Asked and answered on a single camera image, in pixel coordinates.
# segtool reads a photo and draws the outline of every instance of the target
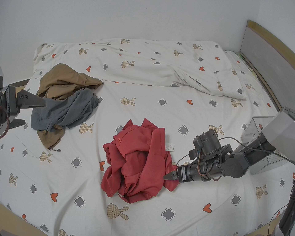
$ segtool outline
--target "robotic arm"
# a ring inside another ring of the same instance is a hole
[[[283,108],[261,130],[256,139],[247,144],[241,144],[234,151],[230,144],[221,146],[219,140],[215,130],[209,130],[197,136],[193,141],[195,149],[189,151],[190,160],[195,161],[179,166],[176,171],[166,174],[164,179],[179,180],[183,183],[199,180],[210,181],[211,179],[217,181],[222,176],[239,178],[247,172],[250,166],[276,149],[282,151],[289,159],[281,156],[282,158],[295,164],[295,111],[288,107]],[[290,235],[294,222],[295,180],[285,214],[272,235]]]
[[[46,106],[46,101],[25,90],[15,94],[15,87],[9,85],[4,94],[3,77],[0,76],[0,139],[3,138],[9,129],[24,125],[25,120],[15,119],[20,109]]]

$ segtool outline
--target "drawstring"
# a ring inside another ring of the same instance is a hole
[[[49,150],[53,150],[53,151],[56,151],[56,152],[61,152],[61,150],[60,149],[57,149],[57,150],[55,150],[55,149],[53,149],[53,148],[48,148]]]

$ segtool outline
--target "orange heart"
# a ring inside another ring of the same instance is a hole
[[[212,210],[210,209],[211,203],[208,203],[206,206],[204,206],[203,211],[207,213],[211,213]]]
[[[57,200],[56,200],[56,197],[58,196],[58,193],[52,193],[52,194],[50,194],[50,197],[51,197],[51,199],[52,199],[52,201],[54,201],[54,202],[56,202]]]
[[[193,105],[193,103],[191,102],[191,99],[186,101],[188,104]]]
[[[22,215],[22,218],[23,218],[25,221],[27,221],[27,220],[26,220],[26,215],[25,215],[25,214]]]
[[[105,164],[106,162],[105,161],[101,161],[99,164],[100,164],[100,171],[104,171],[104,167],[103,165]]]

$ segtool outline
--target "transparent plastic bin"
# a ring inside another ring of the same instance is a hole
[[[249,125],[247,126],[246,130],[243,132],[241,136],[242,143],[249,143],[253,139],[256,139],[258,135],[261,133],[263,127],[267,126],[272,120],[273,117],[253,117]],[[275,153],[284,156],[279,150],[275,150]],[[262,159],[261,161],[257,162],[253,166],[251,166],[250,173],[251,175],[255,175],[264,171],[274,169],[285,163],[286,160],[284,160],[283,158],[271,154]]]

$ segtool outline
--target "gray garment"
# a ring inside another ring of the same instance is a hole
[[[54,132],[54,125],[72,128],[86,121],[98,106],[98,98],[91,89],[83,88],[65,100],[46,100],[47,107],[33,108],[31,127]]]

